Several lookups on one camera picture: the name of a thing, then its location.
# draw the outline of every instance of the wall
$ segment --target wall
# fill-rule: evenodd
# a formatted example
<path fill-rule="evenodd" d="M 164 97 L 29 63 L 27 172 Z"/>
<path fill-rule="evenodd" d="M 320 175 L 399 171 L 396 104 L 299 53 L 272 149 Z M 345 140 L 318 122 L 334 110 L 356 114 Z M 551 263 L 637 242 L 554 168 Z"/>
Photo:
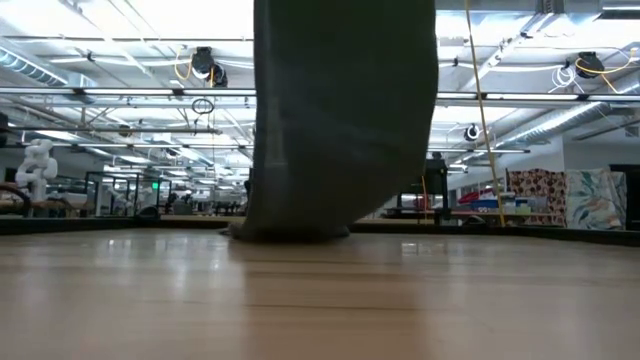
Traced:
<path fill-rule="evenodd" d="M 586 170 L 610 164 L 640 165 L 640 146 L 616 144 L 565 143 L 564 161 L 567 169 Z"/>
<path fill-rule="evenodd" d="M 497 157 L 496 176 L 498 178 L 504 177 L 506 169 L 522 171 L 539 168 L 549 171 L 564 171 L 565 159 L 561 136 L 552 138 L 547 145 L 531 146 L 530 149 L 530 154 L 507 154 Z M 468 171 L 468 174 L 449 176 L 447 181 L 449 190 L 492 179 L 489 167 L 469 167 Z"/>
<path fill-rule="evenodd" d="M 87 153 L 72 153 L 69 149 L 56 148 L 53 157 L 58 161 L 58 175 L 84 179 L 87 171 L 102 171 L 104 163 Z M 6 168 L 18 168 L 24 160 L 24 149 L 0 149 L 0 182 L 4 181 Z"/>

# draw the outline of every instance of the yellow cable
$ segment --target yellow cable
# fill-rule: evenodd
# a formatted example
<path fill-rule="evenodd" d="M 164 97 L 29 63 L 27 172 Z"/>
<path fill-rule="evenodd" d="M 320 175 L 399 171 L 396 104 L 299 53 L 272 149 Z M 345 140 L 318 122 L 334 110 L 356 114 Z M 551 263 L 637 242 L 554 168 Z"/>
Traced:
<path fill-rule="evenodd" d="M 426 182 L 424 181 L 424 176 L 422 176 L 422 193 L 424 194 L 424 224 L 427 225 L 427 222 L 429 221 L 429 216 L 427 216 L 427 185 Z"/>
<path fill-rule="evenodd" d="M 180 53 L 182 52 L 181 48 L 178 48 L 178 53 L 176 54 L 176 63 L 173 64 L 173 70 L 176 72 L 176 76 L 179 77 L 182 80 L 188 80 L 189 76 L 191 76 L 191 63 L 193 60 L 193 54 L 191 54 L 191 57 L 189 58 L 189 69 L 187 70 L 187 76 L 183 76 L 182 74 L 180 74 L 180 71 L 178 70 L 178 63 L 177 61 L 180 60 Z"/>
<path fill-rule="evenodd" d="M 623 66 L 621 66 L 621 67 L 619 67 L 617 69 L 613 69 L 613 70 L 597 71 L 597 70 L 587 69 L 585 67 L 580 66 L 580 61 L 582 61 L 582 59 L 580 59 L 580 58 L 576 59 L 576 67 L 578 69 L 584 71 L 584 72 L 588 72 L 588 73 L 591 73 L 591 74 L 599 74 L 599 75 L 613 74 L 614 72 L 618 72 L 620 70 L 624 70 L 627 67 L 629 67 L 629 65 L 631 65 L 631 63 L 633 62 L 632 59 L 633 59 L 633 56 L 635 55 L 635 53 L 636 53 L 636 49 L 631 49 L 631 53 L 630 53 L 631 56 L 629 57 L 629 61 L 627 61 L 627 63 L 624 64 Z"/>
<path fill-rule="evenodd" d="M 620 92 L 618 92 L 618 90 L 613 86 L 613 84 L 609 81 L 609 79 L 607 79 L 607 77 L 604 76 L 604 74 L 602 75 L 602 78 L 604 79 L 604 82 L 606 82 L 607 85 L 609 85 L 609 87 L 611 88 L 611 90 L 613 90 L 614 93 L 620 94 Z"/>
<path fill-rule="evenodd" d="M 487 122 L 484 116 L 484 104 L 482 103 L 482 90 L 480 89 L 480 76 L 478 76 L 478 61 L 476 58 L 476 47 L 473 42 L 473 35 L 471 34 L 471 0 L 465 0 L 464 5 L 467 13 L 467 25 L 469 26 L 469 41 L 471 42 L 471 55 L 473 56 L 473 73 L 476 77 L 476 91 L 478 93 L 478 102 L 480 104 L 480 118 L 482 119 L 482 132 L 484 133 L 484 144 L 487 146 L 487 154 L 489 155 L 489 165 L 491 166 L 491 176 L 493 177 L 493 188 L 496 191 L 496 197 L 498 198 L 498 213 L 500 214 L 500 225 L 505 226 L 504 212 L 502 209 L 502 199 L 500 197 L 500 187 L 498 186 L 498 179 L 496 177 L 496 164 L 491 152 L 491 144 L 489 143 L 489 134 L 487 133 Z"/>

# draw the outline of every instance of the dark green fabric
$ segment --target dark green fabric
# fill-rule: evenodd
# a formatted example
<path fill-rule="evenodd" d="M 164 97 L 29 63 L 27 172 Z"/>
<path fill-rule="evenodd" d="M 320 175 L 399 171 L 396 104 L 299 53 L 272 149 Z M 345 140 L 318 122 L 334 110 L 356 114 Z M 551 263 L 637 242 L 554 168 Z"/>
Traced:
<path fill-rule="evenodd" d="M 256 0 L 258 117 L 240 236 L 332 236 L 424 166 L 438 86 L 431 1 Z"/>

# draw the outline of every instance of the patterned fabric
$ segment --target patterned fabric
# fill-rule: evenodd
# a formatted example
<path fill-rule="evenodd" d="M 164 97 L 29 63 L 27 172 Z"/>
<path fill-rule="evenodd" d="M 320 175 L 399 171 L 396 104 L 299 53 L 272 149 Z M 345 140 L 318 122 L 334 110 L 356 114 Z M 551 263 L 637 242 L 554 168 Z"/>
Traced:
<path fill-rule="evenodd" d="M 546 197 L 547 212 L 556 216 L 531 216 L 527 225 L 564 226 L 565 174 L 543 169 L 510 171 L 509 189 L 518 197 Z"/>
<path fill-rule="evenodd" d="M 567 227 L 624 230 L 626 177 L 609 169 L 567 171 Z"/>

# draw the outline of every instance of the wooden floor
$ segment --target wooden floor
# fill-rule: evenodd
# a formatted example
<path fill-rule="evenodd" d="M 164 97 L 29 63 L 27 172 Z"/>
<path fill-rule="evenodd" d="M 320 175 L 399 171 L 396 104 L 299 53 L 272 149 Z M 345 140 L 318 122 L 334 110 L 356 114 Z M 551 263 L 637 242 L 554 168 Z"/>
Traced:
<path fill-rule="evenodd" d="M 640 250 L 212 231 L 0 238 L 0 359 L 638 359 Z"/>

